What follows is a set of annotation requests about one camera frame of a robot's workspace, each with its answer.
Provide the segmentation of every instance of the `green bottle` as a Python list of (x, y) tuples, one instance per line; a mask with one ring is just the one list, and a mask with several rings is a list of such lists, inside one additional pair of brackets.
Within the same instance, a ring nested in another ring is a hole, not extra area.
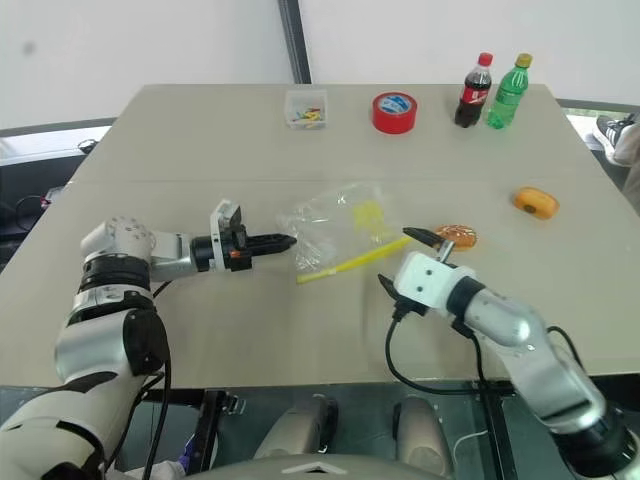
[(528, 53), (518, 55), (516, 66), (500, 82), (496, 99), (487, 116), (489, 126), (500, 129), (511, 125), (520, 99), (529, 86), (527, 69), (532, 59)]

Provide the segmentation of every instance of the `red adhesive tape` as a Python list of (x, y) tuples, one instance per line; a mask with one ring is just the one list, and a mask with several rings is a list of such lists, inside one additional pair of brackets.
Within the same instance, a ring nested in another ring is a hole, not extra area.
[(416, 122), (418, 103), (406, 93), (386, 92), (373, 99), (373, 126), (385, 133), (405, 133)]

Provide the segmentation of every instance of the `plastic container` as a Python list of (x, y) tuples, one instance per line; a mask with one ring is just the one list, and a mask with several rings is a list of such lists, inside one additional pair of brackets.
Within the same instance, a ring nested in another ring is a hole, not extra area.
[(284, 100), (284, 118), (294, 130), (317, 130), (329, 120), (326, 90), (289, 90)]

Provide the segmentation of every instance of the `shoe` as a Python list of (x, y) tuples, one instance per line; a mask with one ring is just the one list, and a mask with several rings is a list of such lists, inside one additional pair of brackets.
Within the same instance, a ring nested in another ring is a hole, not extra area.
[(609, 163), (613, 165), (628, 167), (625, 160), (631, 161), (631, 159), (624, 159), (616, 157), (616, 145), (620, 143), (622, 138), (626, 135), (629, 127), (634, 125), (635, 122), (628, 117), (624, 120), (614, 120), (607, 115), (601, 115), (596, 118), (596, 124), (593, 127), (593, 136), (604, 147), (604, 153), (609, 160)]

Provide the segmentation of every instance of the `orange toy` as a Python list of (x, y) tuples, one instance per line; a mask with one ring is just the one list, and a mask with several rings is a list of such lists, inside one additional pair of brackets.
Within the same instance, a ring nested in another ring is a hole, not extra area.
[(436, 229), (436, 234), (454, 242), (456, 246), (453, 250), (456, 252), (469, 250), (478, 241), (476, 231), (465, 225), (442, 225)]
[(560, 208), (560, 204), (553, 195), (533, 187), (518, 190), (513, 197), (513, 204), (516, 208), (542, 220), (553, 217)]

